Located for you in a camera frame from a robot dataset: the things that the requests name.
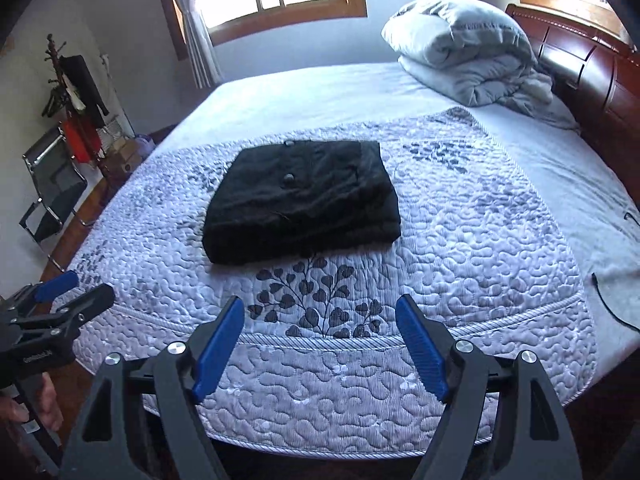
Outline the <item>black pants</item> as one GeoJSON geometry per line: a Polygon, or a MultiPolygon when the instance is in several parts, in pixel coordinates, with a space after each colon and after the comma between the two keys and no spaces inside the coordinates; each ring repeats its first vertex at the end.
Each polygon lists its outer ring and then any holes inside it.
{"type": "Polygon", "coordinates": [[[202,244],[211,263],[242,266],[399,235],[378,142],[286,140],[239,152],[207,207],[202,244]]]}

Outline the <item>black chrome chair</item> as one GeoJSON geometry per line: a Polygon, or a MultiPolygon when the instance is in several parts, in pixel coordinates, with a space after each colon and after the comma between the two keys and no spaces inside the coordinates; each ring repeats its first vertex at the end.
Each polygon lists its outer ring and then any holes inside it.
{"type": "Polygon", "coordinates": [[[37,200],[32,202],[18,224],[38,245],[60,272],[65,269],[46,252],[42,242],[63,231],[74,217],[84,228],[92,228],[96,219],[85,221],[76,206],[87,191],[88,181],[78,169],[60,125],[50,128],[23,154],[23,162],[32,178],[37,200]]]}

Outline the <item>cardboard box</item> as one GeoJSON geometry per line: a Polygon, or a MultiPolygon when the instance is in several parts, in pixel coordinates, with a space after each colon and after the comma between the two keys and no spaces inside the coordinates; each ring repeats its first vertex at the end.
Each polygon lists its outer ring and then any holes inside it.
{"type": "Polygon", "coordinates": [[[143,162],[144,143],[138,138],[117,139],[107,150],[104,167],[112,180],[127,180],[143,162]]]}

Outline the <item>grey quilted bedspread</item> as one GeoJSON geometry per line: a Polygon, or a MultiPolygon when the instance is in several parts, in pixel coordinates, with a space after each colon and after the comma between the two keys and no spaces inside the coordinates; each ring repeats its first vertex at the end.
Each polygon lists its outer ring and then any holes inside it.
{"type": "Polygon", "coordinates": [[[231,296],[243,333],[198,410],[207,433],[255,450],[321,458],[423,452],[442,404],[422,386],[395,323],[410,295],[452,336],[491,356],[536,353],[556,395],[583,393],[597,367],[578,263],[523,170],[466,110],[312,130],[380,144],[401,234],[313,256],[214,266],[206,207],[241,142],[152,156],[100,215],[70,265],[79,289],[114,304],[75,340],[95,372],[112,351],[145,358],[216,318],[231,296]]]}

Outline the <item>coat rack with clothes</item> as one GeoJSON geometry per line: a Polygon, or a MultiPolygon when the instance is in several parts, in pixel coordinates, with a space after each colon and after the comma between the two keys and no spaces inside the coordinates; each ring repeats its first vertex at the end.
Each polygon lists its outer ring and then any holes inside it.
{"type": "Polygon", "coordinates": [[[108,178],[104,149],[98,130],[105,126],[104,116],[110,114],[96,88],[89,67],[82,55],[62,55],[65,42],[59,46],[52,34],[47,34],[46,61],[50,61],[55,77],[50,79],[58,92],[65,119],[63,131],[70,140],[70,149],[78,162],[99,169],[108,178]]]}

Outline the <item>white bed sheet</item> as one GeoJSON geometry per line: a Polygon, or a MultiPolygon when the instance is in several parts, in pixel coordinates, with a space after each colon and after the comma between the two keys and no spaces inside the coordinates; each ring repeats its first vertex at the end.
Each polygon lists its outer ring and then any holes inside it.
{"type": "MultiPolygon", "coordinates": [[[[454,101],[398,63],[303,68],[227,82],[163,140],[180,148],[348,122],[439,113],[454,101]]],[[[639,347],[639,211],[613,170],[573,130],[501,105],[472,115],[518,163],[560,226],[585,281],[602,379],[639,347]]]]}

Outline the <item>white curtain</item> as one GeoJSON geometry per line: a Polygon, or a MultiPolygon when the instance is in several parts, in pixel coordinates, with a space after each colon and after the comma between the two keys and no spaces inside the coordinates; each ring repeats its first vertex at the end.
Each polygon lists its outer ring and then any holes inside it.
{"type": "Polygon", "coordinates": [[[195,0],[175,0],[175,2],[182,15],[186,50],[196,86],[200,89],[216,88],[222,84],[222,75],[208,28],[201,14],[196,10],[195,0]]]}

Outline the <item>dark wooden headboard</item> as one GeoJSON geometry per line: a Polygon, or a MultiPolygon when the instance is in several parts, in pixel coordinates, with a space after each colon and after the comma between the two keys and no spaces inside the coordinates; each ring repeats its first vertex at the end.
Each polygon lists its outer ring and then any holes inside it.
{"type": "Polygon", "coordinates": [[[566,16],[506,7],[526,32],[554,93],[582,127],[582,136],[639,199],[639,55],[622,40],[566,16]]]}

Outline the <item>grey folded duvet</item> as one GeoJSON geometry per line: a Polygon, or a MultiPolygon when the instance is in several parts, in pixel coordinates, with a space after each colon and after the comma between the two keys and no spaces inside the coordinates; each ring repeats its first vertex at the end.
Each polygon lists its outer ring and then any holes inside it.
{"type": "Polygon", "coordinates": [[[579,128],[524,30],[490,3],[413,0],[381,36],[408,74],[463,106],[499,104],[554,128],[579,128]]]}

